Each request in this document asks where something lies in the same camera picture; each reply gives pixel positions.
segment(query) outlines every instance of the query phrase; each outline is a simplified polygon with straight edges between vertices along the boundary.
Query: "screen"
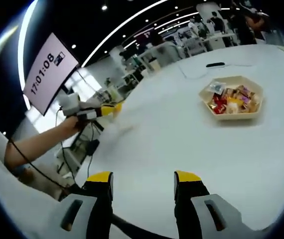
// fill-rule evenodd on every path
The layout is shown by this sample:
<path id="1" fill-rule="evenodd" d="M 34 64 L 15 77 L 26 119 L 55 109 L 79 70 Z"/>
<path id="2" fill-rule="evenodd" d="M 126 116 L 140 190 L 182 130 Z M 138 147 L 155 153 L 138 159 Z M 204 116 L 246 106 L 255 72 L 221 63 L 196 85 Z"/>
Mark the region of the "screen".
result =
<path id="1" fill-rule="evenodd" d="M 23 89 L 23 93 L 42 115 L 77 65 L 78 61 L 52 33 L 39 51 Z"/>

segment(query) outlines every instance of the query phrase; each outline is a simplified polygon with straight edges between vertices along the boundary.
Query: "hexagonal tray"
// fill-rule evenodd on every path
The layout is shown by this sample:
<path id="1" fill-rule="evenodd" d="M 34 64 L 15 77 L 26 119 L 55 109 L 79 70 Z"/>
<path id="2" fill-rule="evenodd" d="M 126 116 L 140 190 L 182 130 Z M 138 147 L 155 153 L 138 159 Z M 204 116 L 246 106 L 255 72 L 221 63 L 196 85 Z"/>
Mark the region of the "hexagonal tray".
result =
<path id="1" fill-rule="evenodd" d="M 214 93 L 207 91 L 207 88 L 210 86 L 212 82 L 222 82 L 226 83 L 227 88 L 233 88 L 240 85 L 244 85 L 247 89 L 255 94 L 260 99 L 260 104 L 258 110 L 254 113 L 239 113 L 239 114 L 221 114 L 217 115 L 209 106 L 208 103 L 212 100 Z M 243 76 L 232 76 L 232 77 L 224 77 L 224 78 L 215 78 L 213 79 L 200 93 L 200 98 L 202 99 L 203 103 L 206 105 L 208 110 L 213 114 L 214 118 L 217 120 L 247 120 L 247 119 L 254 119 L 256 118 L 261 111 L 262 103 L 263 103 L 263 88 L 256 84 L 255 82 L 251 81 L 250 79 L 243 77 Z"/>

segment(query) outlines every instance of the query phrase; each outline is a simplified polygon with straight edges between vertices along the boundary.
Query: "yellow part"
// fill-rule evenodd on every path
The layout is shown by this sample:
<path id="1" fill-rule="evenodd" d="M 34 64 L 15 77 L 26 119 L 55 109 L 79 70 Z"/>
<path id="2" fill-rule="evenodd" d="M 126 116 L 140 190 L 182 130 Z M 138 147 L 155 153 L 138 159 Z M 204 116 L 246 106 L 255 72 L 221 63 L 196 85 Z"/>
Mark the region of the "yellow part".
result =
<path id="1" fill-rule="evenodd" d="M 178 181 L 179 182 L 196 182 L 196 181 L 202 181 L 200 177 L 195 175 L 194 173 L 188 173 L 184 171 L 176 171 L 178 175 Z"/>
<path id="2" fill-rule="evenodd" d="M 102 182 L 107 183 L 109 181 L 109 175 L 111 172 L 101 172 L 91 175 L 87 178 L 87 182 Z"/>
<path id="3" fill-rule="evenodd" d="M 102 116 L 107 116 L 113 113 L 116 110 L 114 106 L 101 106 L 101 114 Z"/>

